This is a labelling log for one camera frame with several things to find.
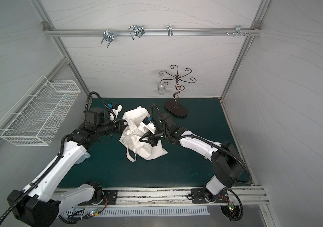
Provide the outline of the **white printed canvas tote bag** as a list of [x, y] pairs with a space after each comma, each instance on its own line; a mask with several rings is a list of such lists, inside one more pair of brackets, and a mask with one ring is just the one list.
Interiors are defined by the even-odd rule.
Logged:
[[162, 147], [161, 141], [158, 141], [154, 147], [149, 143], [139, 141], [146, 133], [155, 132], [155, 127], [151, 126], [149, 118], [148, 110], [141, 106], [125, 112], [122, 117], [127, 127], [121, 135], [120, 143], [126, 147], [126, 157], [131, 162], [135, 162], [137, 157], [152, 160], [168, 154]]

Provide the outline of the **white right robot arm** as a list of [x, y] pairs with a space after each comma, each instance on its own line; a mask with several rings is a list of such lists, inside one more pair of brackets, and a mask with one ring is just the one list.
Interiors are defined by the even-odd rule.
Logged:
[[165, 140], [169, 144], [191, 149], [209, 160], [214, 175], [203, 188], [206, 200], [212, 201], [220, 192], [233, 187], [245, 171], [246, 166], [231, 143], [213, 142], [186, 128], [177, 127], [167, 113], [160, 117], [160, 122], [161, 127], [158, 127], [151, 117], [145, 117], [141, 126], [147, 129], [147, 132], [139, 141], [155, 147], [158, 142]]

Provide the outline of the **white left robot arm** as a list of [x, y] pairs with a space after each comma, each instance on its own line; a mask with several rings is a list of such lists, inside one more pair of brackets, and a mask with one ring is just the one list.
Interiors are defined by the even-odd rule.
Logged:
[[23, 190], [14, 190], [8, 196], [9, 209], [4, 215], [13, 213], [17, 220], [31, 227], [48, 227], [59, 215], [76, 205], [106, 202], [102, 186], [92, 181], [64, 195], [54, 192], [70, 169], [89, 157], [88, 149], [100, 137], [124, 131], [126, 122], [117, 118], [121, 110], [122, 106], [116, 103], [108, 104], [106, 110], [86, 110], [81, 125], [61, 139], [60, 151], [52, 162]]

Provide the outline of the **bronze scroll hanger stand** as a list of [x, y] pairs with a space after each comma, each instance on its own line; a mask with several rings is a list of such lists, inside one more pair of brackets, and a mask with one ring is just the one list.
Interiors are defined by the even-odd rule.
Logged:
[[172, 64], [170, 66], [170, 69], [176, 69], [176, 74], [172, 75], [169, 72], [165, 72], [167, 75], [171, 76], [171, 78], [162, 79], [160, 84], [167, 86], [169, 84], [169, 80], [175, 81], [175, 92], [173, 93], [173, 100], [165, 102], [164, 108], [177, 117], [185, 117], [188, 115], [188, 109], [177, 101], [177, 99], [179, 98], [178, 95], [185, 89], [185, 86], [181, 85], [180, 82], [193, 84], [197, 82], [197, 79], [195, 77], [190, 77], [189, 81], [184, 80], [184, 77], [192, 73], [192, 70], [190, 68], [185, 68], [184, 71], [186, 72], [186, 74], [182, 76], [179, 74], [179, 67], [177, 65]]

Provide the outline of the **light blue plastic cup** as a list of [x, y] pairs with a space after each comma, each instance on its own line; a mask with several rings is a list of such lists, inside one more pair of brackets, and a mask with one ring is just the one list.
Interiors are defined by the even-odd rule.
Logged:
[[83, 163], [85, 160], [87, 160], [88, 158], [90, 158], [91, 155], [86, 152], [85, 154], [83, 154], [83, 156], [81, 156], [76, 162], [75, 162], [75, 165], [79, 165], [81, 163]]

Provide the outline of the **green table mat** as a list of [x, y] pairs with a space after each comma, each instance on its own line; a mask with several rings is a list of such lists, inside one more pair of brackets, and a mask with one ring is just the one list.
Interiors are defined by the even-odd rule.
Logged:
[[[234, 143], [220, 101], [216, 98], [185, 98], [188, 115], [174, 117], [175, 124], [198, 136], [215, 142]], [[167, 154], [153, 160], [127, 159], [120, 135], [103, 136], [89, 153], [91, 157], [74, 165], [59, 184], [60, 188], [76, 188], [93, 181], [103, 187], [194, 187], [204, 186], [213, 176], [210, 161], [179, 145], [162, 143]]]

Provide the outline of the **clear glass bottle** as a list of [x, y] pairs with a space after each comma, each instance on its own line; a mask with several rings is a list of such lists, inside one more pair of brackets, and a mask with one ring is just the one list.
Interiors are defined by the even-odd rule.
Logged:
[[162, 79], [165, 76], [165, 74], [166, 73], [164, 71], [160, 71], [157, 73], [157, 76], [160, 78], [160, 82], [158, 83], [158, 87], [157, 87], [158, 94], [160, 94], [160, 95], [164, 95], [166, 93], [166, 87], [162, 83]]

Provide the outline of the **metal clamp far left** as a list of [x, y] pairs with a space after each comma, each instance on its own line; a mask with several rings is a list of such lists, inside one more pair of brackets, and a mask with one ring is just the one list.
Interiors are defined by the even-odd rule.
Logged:
[[113, 40], [114, 40], [113, 33], [110, 32], [109, 30], [104, 31], [103, 38], [101, 40], [101, 44], [103, 42], [107, 42], [107, 46], [106, 47], [108, 48], [110, 46], [110, 44], [113, 42]]

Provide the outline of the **metal clamp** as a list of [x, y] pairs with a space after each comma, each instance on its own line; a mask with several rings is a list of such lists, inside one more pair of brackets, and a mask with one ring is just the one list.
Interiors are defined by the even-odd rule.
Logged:
[[140, 38], [145, 34], [145, 30], [142, 25], [132, 25], [128, 28], [128, 31], [133, 40], [135, 40], [136, 37]]
[[246, 37], [246, 36], [250, 36], [251, 33], [250, 32], [244, 32], [242, 30], [241, 25], [238, 25], [236, 27], [236, 29], [235, 29], [234, 32], [231, 32], [231, 33], [230, 32], [226, 32], [226, 35], [228, 35], [228, 36], [235, 36], [235, 37]]
[[103, 42], [107, 42], [107, 46], [106, 47], [108, 48], [110, 46], [110, 44], [113, 42], [113, 40], [114, 40], [113, 33], [110, 32], [109, 30], [104, 31], [103, 38], [101, 40], [101, 44]]
[[168, 37], [172, 37], [173, 36], [173, 30], [172, 30], [172, 26], [168, 25], [167, 26], [167, 33], [168, 33]]

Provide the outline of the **metal clamp right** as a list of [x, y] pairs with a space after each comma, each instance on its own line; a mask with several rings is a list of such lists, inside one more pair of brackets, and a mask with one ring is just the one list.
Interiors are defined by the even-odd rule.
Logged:
[[238, 25], [236, 27], [236, 29], [235, 29], [234, 32], [231, 32], [231, 33], [230, 32], [226, 32], [226, 35], [228, 35], [228, 36], [235, 36], [235, 37], [246, 37], [246, 36], [250, 36], [251, 33], [250, 32], [244, 32], [242, 30], [241, 25]]

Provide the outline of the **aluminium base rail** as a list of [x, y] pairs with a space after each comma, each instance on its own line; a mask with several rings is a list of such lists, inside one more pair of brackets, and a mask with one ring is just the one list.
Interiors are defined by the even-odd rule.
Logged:
[[198, 204], [227, 205], [229, 202], [243, 205], [268, 205], [270, 203], [261, 186], [232, 187], [222, 190], [212, 200], [205, 198], [201, 187], [172, 188], [106, 188], [96, 190], [88, 184], [78, 188], [56, 189], [39, 199], [60, 201], [60, 211], [76, 207], [137, 207], [137, 206], [191, 206]]

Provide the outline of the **aluminium top rail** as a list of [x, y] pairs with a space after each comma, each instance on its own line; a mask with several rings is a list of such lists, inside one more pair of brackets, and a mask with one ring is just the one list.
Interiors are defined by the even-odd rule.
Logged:
[[[173, 37], [222, 37], [228, 36], [226, 32], [234, 32], [236, 28], [175, 28], [173, 27]], [[104, 31], [109, 30], [114, 37], [130, 37], [127, 28], [116, 29], [53, 29], [44, 30], [47, 37], [102, 37]], [[144, 37], [168, 37], [167, 27], [164, 28], [144, 28]], [[250, 36], [259, 36], [261, 29], [243, 28], [244, 32], [250, 32]]]

